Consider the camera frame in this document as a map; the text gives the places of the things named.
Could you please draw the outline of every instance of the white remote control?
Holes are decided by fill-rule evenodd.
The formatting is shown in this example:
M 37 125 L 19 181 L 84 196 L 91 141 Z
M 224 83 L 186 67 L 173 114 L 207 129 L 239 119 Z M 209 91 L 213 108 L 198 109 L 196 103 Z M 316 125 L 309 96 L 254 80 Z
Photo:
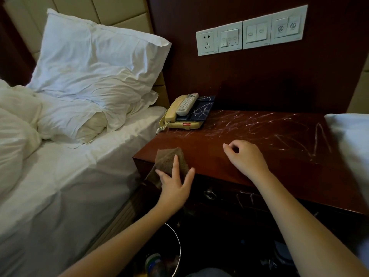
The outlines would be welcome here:
M 179 105 L 176 114 L 178 116 L 186 116 L 188 112 L 191 110 L 192 106 L 194 105 L 198 97 L 199 97 L 198 93 L 188 94 L 187 97 L 181 103 L 181 105 Z

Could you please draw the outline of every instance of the hand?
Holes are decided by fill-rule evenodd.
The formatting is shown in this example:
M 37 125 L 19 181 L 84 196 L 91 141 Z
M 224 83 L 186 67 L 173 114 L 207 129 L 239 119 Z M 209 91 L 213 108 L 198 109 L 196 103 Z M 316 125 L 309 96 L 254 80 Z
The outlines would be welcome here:
M 238 148 L 238 153 L 233 151 L 234 148 Z M 244 140 L 234 140 L 229 145 L 223 144 L 223 149 L 233 165 L 253 182 L 261 175 L 269 173 L 264 156 L 256 145 Z
M 160 170 L 155 170 L 155 172 L 160 176 L 160 180 L 163 184 L 162 192 L 156 206 L 162 209 L 163 212 L 168 212 L 168 216 L 171 217 L 182 208 L 190 195 L 192 181 L 195 177 L 195 168 L 192 167 L 190 171 L 188 171 L 183 185 L 179 177 L 177 155 L 174 156 L 173 160 L 172 177 L 169 177 Z

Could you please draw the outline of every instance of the trash can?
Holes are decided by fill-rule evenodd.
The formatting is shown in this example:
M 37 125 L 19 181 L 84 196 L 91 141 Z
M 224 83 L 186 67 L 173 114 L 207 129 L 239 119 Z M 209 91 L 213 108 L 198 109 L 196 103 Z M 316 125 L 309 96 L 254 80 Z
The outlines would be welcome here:
M 160 254 L 167 270 L 167 276 L 174 277 L 178 273 L 181 259 L 181 245 L 174 229 L 164 224 L 142 247 L 119 277 L 145 277 L 145 261 L 153 254 Z

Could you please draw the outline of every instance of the forearm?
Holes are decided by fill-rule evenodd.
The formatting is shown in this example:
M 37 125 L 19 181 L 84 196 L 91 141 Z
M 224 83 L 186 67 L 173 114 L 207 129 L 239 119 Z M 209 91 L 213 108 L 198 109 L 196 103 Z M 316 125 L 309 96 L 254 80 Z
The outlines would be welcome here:
M 301 276 L 368 276 L 346 246 L 305 209 L 271 173 L 254 180 Z
M 167 212 L 154 207 L 137 222 L 67 269 L 60 277 L 115 277 L 168 219 Z

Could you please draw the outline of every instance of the scratched blue tray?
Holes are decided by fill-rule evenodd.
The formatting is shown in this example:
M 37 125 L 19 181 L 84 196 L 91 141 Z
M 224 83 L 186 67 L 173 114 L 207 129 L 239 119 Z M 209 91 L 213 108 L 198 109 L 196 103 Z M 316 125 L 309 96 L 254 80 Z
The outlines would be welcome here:
M 200 96 L 187 116 L 177 116 L 176 121 L 205 121 L 214 104 L 215 96 Z

